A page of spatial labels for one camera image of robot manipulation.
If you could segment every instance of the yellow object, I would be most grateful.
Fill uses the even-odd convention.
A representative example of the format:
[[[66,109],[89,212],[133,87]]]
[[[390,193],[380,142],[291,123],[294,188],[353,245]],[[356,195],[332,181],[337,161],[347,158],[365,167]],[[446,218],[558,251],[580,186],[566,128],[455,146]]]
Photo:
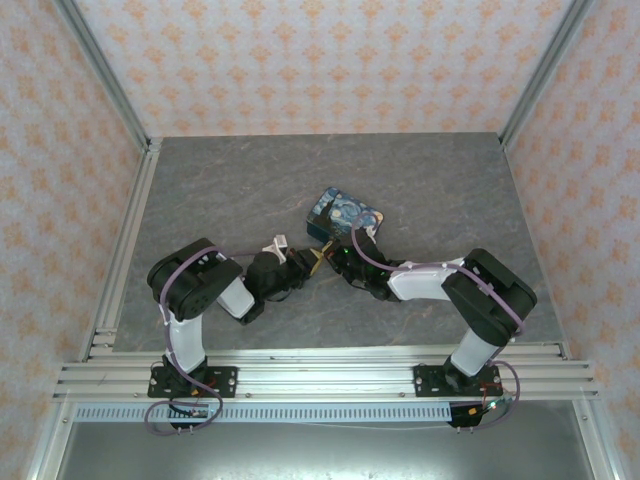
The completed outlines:
[[[324,258],[324,256],[322,255],[322,253],[320,253],[319,251],[310,248],[309,250],[311,250],[311,253],[313,253],[316,258],[318,259],[318,261],[316,262],[316,264],[313,266],[313,268],[311,269],[311,273],[309,274],[309,276],[312,276],[314,273],[316,273],[316,270],[318,270],[318,267],[320,266],[320,264],[322,263],[322,259]]]

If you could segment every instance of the wire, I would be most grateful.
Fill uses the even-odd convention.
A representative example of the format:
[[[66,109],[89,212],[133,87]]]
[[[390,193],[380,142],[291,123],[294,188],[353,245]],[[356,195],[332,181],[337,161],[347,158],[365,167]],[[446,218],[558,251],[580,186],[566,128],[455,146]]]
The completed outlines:
[[[378,268],[381,268],[382,270],[387,270],[389,272],[409,272],[409,271],[418,270],[418,269],[421,269],[421,268],[443,268],[443,267],[444,268],[450,268],[452,270],[456,270],[456,271],[466,275],[467,277],[469,277],[474,282],[476,282],[478,284],[478,286],[480,287],[480,289],[484,293],[489,295],[493,300],[495,300],[496,303],[498,305],[500,305],[502,307],[502,309],[513,319],[515,324],[518,326],[518,329],[515,332],[515,336],[520,336],[520,335],[522,335],[524,333],[524,330],[525,330],[524,322],[518,316],[518,314],[516,312],[514,312],[513,309],[507,304],[507,302],[505,302],[500,297],[500,295],[498,295],[496,292],[494,292],[493,289],[491,287],[489,287],[489,285],[487,285],[475,273],[473,273],[472,271],[470,271],[470,270],[468,270],[468,269],[466,269],[466,268],[464,268],[464,267],[462,267],[460,265],[456,265],[455,263],[447,263],[447,262],[439,262],[439,263],[431,262],[431,263],[418,263],[418,264],[407,266],[407,267],[391,267],[389,265],[385,265],[384,263],[376,262],[372,258],[369,258],[362,251],[362,249],[360,248],[360,245],[358,245],[358,241],[356,239],[356,230],[357,230],[356,229],[356,224],[360,223],[360,221],[364,217],[367,217],[367,216],[371,216],[371,217],[375,218],[375,221],[376,221],[375,226],[377,226],[378,218],[372,212],[362,212],[360,215],[358,215],[358,217],[355,219],[355,221],[351,225],[351,241],[352,241],[353,246],[355,247],[356,251],[358,252],[358,255],[360,255],[364,260],[369,262],[374,267],[378,267]]]

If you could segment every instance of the aluminum frame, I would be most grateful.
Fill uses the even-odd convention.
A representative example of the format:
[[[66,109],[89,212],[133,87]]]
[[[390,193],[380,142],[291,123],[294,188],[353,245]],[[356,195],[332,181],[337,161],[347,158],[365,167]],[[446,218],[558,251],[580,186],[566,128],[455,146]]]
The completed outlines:
[[[582,26],[582,20],[593,3],[594,0],[574,0],[569,6],[551,43],[542,55],[540,63],[534,70],[529,83],[527,83],[516,107],[511,112],[509,120],[499,135],[500,143],[503,146],[508,148],[511,145],[529,113],[533,110],[540,94],[551,79],[556,65],[558,65],[571,40]]]
[[[44,428],[29,478],[56,478],[70,440],[75,411],[80,402],[148,402],[149,367],[162,352],[113,351],[124,285],[146,199],[160,152],[152,143],[141,162],[123,219],[105,291],[97,308],[94,335],[81,362],[63,366],[54,394],[55,406]],[[346,349],[285,349],[207,352],[211,364],[240,368],[235,405],[264,403],[369,403],[415,404],[412,367],[442,363],[454,346],[363,347]],[[522,378],[522,399],[573,402],[581,424],[583,442],[595,478],[625,479],[611,438],[601,431],[593,407],[599,403],[599,385],[589,362],[570,360],[564,344],[509,345],[500,355]],[[505,386],[512,388],[510,372],[503,371]],[[433,398],[451,401],[459,398]]]
[[[152,139],[149,148],[142,153],[139,160],[127,208],[109,262],[109,270],[103,280],[102,294],[93,315],[93,328],[89,336],[85,338],[84,347],[78,358],[79,361],[84,362],[89,356],[89,349],[93,344],[96,331],[103,329],[114,329],[113,331],[115,331],[120,320],[129,266],[151,190],[153,175],[158,164],[161,146],[162,138]]]
[[[53,0],[53,2],[57,5],[60,15],[67,21],[69,28],[77,38],[78,43],[80,43],[80,47],[84,51],[89,64],[93,67],[102,86],[109,98],[111,98],[131,138],[140,151],[144,151],[149,144],[149,137],[77,3],[75,0]]]

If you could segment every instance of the metal floor panel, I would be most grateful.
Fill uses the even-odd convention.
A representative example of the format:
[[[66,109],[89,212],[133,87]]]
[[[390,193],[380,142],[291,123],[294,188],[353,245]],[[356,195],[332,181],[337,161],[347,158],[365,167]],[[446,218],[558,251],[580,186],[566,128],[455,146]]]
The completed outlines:
[[[141,424],[73,426],[59,480],[589,480],[571,402],[524,402],[495,428],[217,424],[159,438]]]

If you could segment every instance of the enclosure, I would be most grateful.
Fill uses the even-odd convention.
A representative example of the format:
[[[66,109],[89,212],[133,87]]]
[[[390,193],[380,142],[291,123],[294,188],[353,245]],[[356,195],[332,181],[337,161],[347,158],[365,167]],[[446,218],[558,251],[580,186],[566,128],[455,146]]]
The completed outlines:
[[[637,18],[630,0],[2,5],[5,468],[635,478]],[[454,351],[458,310],[377,301],[325,261],[249,325],[209,308],[234,398],[193,437],[147,434],[165,349],[150,268],[202,237],[319,250],[305,220],[328,187],[383,212],[387,258],[482,247],[532,287],[498,357],[518,409],[456,435],[455,399],[420,398],[413,368]]]

